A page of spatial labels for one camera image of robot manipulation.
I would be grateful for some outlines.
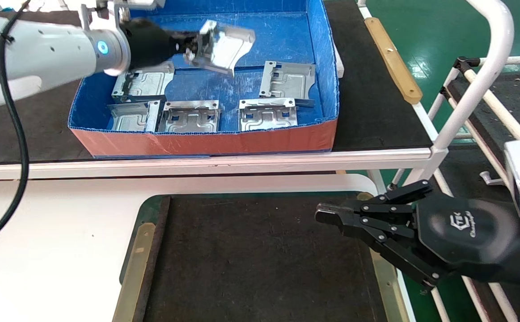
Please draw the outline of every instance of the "red box side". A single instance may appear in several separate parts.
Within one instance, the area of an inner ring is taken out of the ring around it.
[[[71,129],[94,156],[222,155],[331,149],[337,119],[315,126],[206,135],[105,133]]]

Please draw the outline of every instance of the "white tabletop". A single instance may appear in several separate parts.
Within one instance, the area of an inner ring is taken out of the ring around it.
[[[0,181],[0,217],[17,182]],[[109,322],[141,204],[159,194],[366,191],[348,175],[30,181],[0,232],[0,322]]]

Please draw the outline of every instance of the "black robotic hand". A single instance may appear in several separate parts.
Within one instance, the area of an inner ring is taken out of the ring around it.
[[[121,23],[131,48],[130,69],[155,66],[187,49],[196,53],[198,31],[167,31],[145,18]]]
[[[520,286],[515,206],[431,192],[419,181],[367,201],[319,204],[315,219],[361,239],[426,289],[452,274]]]

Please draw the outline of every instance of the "black cable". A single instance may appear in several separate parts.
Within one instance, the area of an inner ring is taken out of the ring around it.
[[[17,134],[17,140],[19,143],[19,155],[21,158],[21,177],[19,178],[19,185],[13,200],[11,200],[10,206],[6,210],[4,216],[2,216],[0,219],[0,230],[2,230],[2,228],[4,228],[4,226],[8,223],[8,221],[11,219],[11,216],[13,216],[15,210],[19,206],[19,202],[21,201],[23,192],[25,192],[25,187],[27,186],[27,177],[29,176],[29,154],[27,152],[25,133],[23,132],[23,127],[21,126],[19,115],[17,115],[17,110],[15,109],[13,98],[11,97],[8,84],[8,74],[6,73],[6,43],[14,41],[14,39],[9,35],[10,30],[15,24],[15,21],[18,20],[19,16],[21,16],[23,13],[23,10],[27,8],[30,1],[31,0],[23,2],[19,11],[16,12],[13,17],[11,17],[0,34],[0,85],[2,86],[2,94],[4,94],[6,106],[8,106],[11,122],[13,122],[15,127],[15,134]]]

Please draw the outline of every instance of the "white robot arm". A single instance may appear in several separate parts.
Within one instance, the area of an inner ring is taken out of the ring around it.
[[[83,5],[83,28],[18,21],[6,47],[8,83],[15,100],[105,71],[118,75],[129,67],[130,48],[115,21],[90,25]],[[8,22],[0,18],[0,30]],[[0,105],[4,97],[0,89]]]

